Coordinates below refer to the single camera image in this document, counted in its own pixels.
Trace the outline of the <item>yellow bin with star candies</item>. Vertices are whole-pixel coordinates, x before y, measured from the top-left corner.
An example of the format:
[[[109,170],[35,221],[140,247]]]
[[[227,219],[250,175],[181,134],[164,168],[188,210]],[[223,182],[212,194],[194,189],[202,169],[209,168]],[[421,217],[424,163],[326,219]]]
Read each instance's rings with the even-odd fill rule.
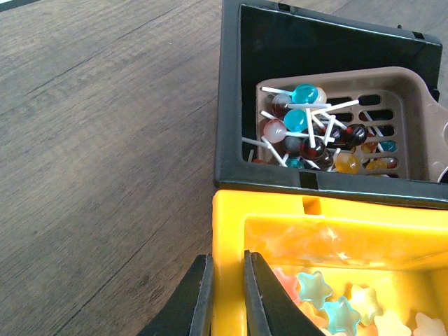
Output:
[[[332,298],[373,288],[409,328],[447,320],[447,212],[269,192],[213,197],[213,335],[246,335],[244,254],[287,276],[321,272]]]

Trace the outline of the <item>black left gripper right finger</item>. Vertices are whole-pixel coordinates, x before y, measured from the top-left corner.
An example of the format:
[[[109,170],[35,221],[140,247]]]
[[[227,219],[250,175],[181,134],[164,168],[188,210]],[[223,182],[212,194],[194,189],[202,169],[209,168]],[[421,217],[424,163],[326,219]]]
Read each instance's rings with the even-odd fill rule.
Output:
[[[250,335],[322,335],[277,280],[260,253],[244,252],[244,294]]]

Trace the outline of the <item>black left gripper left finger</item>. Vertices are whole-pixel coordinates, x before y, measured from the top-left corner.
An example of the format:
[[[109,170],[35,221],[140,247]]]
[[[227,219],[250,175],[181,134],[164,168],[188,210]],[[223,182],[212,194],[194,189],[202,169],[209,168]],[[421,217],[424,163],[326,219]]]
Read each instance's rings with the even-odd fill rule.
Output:
[[[214,263],[198,255],[160,312],[140,335],[210,335],[214,302]]]

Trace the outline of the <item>brown slotted plastic scoop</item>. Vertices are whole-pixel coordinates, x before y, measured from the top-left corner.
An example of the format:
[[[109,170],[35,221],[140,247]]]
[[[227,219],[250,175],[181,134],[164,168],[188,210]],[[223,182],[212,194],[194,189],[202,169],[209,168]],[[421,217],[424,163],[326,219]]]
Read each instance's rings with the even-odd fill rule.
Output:
[[[420,75],[397,66],[257,84],[258,162],[439,183],[447,110]]]

